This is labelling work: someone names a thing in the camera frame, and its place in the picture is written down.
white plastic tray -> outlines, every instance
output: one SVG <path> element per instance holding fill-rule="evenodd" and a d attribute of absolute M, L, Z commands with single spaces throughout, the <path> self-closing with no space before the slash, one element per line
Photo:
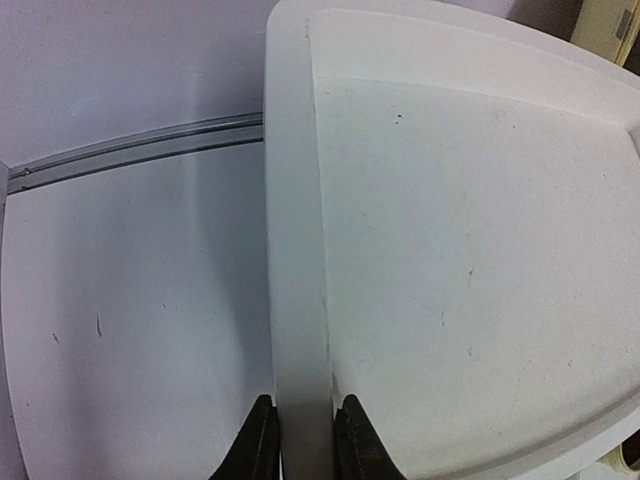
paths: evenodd
<path fill-rule="evenodd" d="M 409 478 L 566 478 L 640 427 L 640 80 L 458 7 L 288 0 L 265 110 L 288 478 L 328 478 L 348 393 Z"/>

plastic surface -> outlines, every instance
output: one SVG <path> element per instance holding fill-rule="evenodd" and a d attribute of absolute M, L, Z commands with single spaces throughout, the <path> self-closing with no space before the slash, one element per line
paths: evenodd
<path fill-rule="evenodd" d="M 285 475 L 331 468 L 329 388 L 409 478 L 560 480 L 640 427 L 639 89 L 452 6 L 276 7 L 274 370 L 314 405 L 281 412 Z"/>
<path fill-rule="evenodd" d="M 201 152 L 8 198 L 3 338 L 29 478 L 220 465 L 273 392 L 263 158 Z"/>

metal rail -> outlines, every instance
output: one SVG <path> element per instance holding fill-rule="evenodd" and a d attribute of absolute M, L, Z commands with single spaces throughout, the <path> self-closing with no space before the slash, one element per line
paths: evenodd
<path fill-rule="evenodd" d="M 9 195 L 163 158 L 263 141 L 262 113 L 189 123 L 52 155 L 9 170 Z"/>

beige object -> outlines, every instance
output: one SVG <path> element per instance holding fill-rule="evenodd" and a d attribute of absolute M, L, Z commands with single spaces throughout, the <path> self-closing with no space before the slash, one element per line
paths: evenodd
<path fill-rule="evenodd" d="M 626 473 L 627 475 L 640 472 L 640 461 L 636 461 L 633 465 L 627 465 L 622 454 L 622 444 L 600 458 L 598 462 L 611 467 L 616 472 Z"/>
<path fill-rule="evenodd" d="M 638 0 L 584 0 L 571 43 L 623 65 L 639 27 Z"/>

white surface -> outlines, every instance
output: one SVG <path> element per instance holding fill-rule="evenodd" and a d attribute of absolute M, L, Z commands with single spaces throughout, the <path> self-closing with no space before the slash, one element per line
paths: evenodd
<path fill-rule="evenodd" d="M 2 231 L 4 227 L 5 202 L 7 199 L 7 180 L 9 169 L 0 164 L 0 245 L 2 244 Z M 11 397 L 6 376 L 6 362 L 4 353 L 4 332 L 0 328 L 0 478 L 23 480 L 27 478 L 22 453 L 18 444 L 18 434 L 13 420 Z"/>
<path fill-rule="evenodd" d="M 640 427 L 640 81 L 438 4 L 289 1 L 267 39 L 279 401 L 332 375 L 409 478 L 560 480 Z"/>
<path fill-rule="evenodd" d="M 1 0 L 0 161 L 262 108 L 275 0 Z M 456 0 L 506 15 L 514 0 Z"/>
<path fill-rule="evenodd" d="M 211 475 L 273 392 L 263 185 L 252 145 L 9 198 L 2 311 L 29 478 Z"/>

